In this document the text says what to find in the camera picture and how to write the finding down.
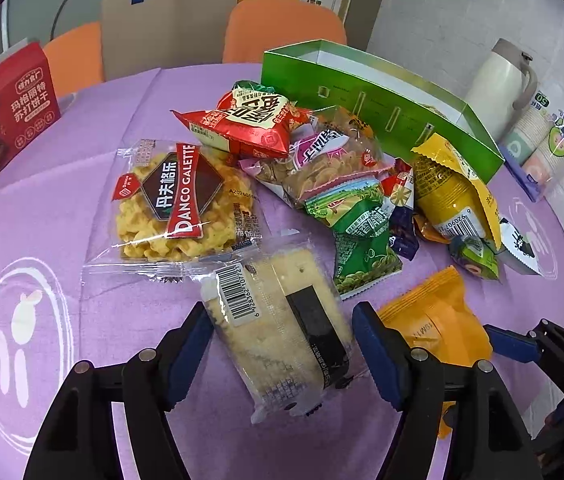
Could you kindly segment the orange bread snack bag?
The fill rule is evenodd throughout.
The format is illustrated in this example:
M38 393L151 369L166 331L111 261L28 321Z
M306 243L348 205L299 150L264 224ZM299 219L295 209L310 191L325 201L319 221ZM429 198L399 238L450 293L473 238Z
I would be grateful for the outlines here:
M487 332L468 308L463 278L454 266L391 300L378 316L410 347L424 348L442 363L471 367L492 356Z

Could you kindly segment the white cartoon snack bag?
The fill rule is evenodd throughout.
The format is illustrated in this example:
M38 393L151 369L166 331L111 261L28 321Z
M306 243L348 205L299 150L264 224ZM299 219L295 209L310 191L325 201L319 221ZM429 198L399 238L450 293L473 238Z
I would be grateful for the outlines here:
M498 261L521 275L542 275L533 248L516 226L505 217L500 218L501 248Z

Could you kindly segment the clear cracker pack black label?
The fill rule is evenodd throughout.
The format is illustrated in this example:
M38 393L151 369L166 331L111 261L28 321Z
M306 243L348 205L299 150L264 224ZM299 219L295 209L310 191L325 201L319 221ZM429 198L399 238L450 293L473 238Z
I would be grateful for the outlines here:
M363 372L343 302L309 237L269 237L190 277L254 402L252 424L308 416Z

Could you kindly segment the green pea snack bag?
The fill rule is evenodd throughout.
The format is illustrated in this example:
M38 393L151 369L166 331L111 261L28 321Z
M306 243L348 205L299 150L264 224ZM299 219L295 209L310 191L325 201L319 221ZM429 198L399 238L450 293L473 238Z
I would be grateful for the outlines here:
M306 200L307 214L333 233L333 282L343 299L359 295L402 270L402 261L390 247L384 198L379 180L368 176L340 183Z

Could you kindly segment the Danco Galette snack pack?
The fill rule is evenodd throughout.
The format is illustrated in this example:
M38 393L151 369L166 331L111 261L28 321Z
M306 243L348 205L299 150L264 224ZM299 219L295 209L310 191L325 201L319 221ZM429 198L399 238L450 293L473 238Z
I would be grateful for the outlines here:
M253 180L231 154L142 139L119 148L94 217L84 270L181 278L261 240Z

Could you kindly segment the yellow snack bag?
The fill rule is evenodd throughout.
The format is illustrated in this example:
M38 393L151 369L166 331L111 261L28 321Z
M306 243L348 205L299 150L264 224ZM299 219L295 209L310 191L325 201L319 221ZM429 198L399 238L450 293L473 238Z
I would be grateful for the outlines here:
M498 203L450 141L433 133L412 148L415 205L446 239L474 237L502 246Z

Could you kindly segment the pink label pasta snack bag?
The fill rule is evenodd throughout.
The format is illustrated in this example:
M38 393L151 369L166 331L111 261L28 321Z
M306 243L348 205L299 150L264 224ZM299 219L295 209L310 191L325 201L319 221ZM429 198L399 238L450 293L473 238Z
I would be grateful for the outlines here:
M385 155L366 122L334 105L315 110L291 135L283 158L247 158L239 166L283 200L300 208L332 186L378 174Z

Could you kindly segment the red chip bag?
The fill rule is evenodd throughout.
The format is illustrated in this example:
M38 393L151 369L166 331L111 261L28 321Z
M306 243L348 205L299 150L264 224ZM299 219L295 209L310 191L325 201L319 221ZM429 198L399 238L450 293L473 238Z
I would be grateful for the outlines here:
M285 158L291 134L310 122L286 96L246 88L227 92L213 110L171 113L201 144L257 158Z

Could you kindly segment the small dark blue candy packet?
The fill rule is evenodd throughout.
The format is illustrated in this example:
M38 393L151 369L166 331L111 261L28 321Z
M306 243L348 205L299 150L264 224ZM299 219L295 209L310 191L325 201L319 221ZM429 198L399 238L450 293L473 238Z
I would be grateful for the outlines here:
M413 226L413 211L408 207L398 206L393 209L389 219L389 245L401 258L412 261L419 251Z

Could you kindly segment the small red white candy packet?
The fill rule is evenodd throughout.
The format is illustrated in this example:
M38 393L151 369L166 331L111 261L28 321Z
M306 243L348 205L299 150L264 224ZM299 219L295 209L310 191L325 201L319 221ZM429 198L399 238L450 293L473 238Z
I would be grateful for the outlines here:
M396 158L393 166L381 173L379 182L390 210L396 207L414 208L413 168L403 159Z

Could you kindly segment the paper cups pack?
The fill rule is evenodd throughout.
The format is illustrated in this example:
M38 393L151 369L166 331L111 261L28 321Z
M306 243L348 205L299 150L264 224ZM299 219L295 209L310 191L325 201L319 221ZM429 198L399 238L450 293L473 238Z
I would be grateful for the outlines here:
M564 177L564 86L539 88L498 144L510 173L533 203Z

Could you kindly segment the white thermos jug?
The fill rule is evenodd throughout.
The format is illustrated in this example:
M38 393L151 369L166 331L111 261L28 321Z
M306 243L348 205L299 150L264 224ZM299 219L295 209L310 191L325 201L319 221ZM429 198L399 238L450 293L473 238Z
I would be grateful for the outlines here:
M531 62L529 53L500 38L467 91L464 101L495 143L536 94L538 77Z

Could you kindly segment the small green candy wrapper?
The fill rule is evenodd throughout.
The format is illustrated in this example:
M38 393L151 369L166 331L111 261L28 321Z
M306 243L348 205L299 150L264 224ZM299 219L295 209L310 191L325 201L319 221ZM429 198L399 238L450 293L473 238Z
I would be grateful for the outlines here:
M275 89L270 86L266 86L265 84L261 84L257 81L252 80L239 80L233 84L232 89L244 89L244 90L253 90L253 91L260 91L265 93L274 93Z

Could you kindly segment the green cardboard box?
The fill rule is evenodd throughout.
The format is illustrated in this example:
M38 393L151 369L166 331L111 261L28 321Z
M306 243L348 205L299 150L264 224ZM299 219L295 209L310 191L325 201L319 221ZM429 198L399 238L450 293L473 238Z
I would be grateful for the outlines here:
M327 40L268 50L261 84L299 106L341 106L369 125L383 151L409 160L412 148L438 133L489 182L504 158L462 99L373 54Z

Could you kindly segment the red cracker box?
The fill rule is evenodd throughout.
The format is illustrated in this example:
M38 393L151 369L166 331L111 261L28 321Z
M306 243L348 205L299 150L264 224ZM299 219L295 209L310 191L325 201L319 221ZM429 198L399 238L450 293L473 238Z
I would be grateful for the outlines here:
M39 42L24 39L0 54L0 171L60 117Z

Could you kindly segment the left orange chair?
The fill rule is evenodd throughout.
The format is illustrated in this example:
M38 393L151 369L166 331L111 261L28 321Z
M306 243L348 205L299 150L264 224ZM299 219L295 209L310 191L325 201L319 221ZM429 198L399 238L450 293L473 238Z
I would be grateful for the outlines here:
M102 32L99 22L70 29L43 47L56 95L90 88L104 81Z

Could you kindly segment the orange chair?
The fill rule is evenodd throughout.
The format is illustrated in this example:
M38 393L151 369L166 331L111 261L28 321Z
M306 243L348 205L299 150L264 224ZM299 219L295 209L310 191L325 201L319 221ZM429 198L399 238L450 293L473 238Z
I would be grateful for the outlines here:
M332 10L299 0L244 0L227 21L222 62L261 63L265 51L322 39L347 44Z
M102 32L99 22L70 29L43 47L56 95L90 88L104 81Z

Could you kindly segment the right orange chair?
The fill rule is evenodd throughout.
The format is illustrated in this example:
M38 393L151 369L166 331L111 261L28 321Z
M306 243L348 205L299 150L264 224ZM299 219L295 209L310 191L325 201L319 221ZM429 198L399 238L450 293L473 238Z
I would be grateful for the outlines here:
M332 10L299 0L244 0L227 21L222 62L261 63L265 51L322 39L347 44Z

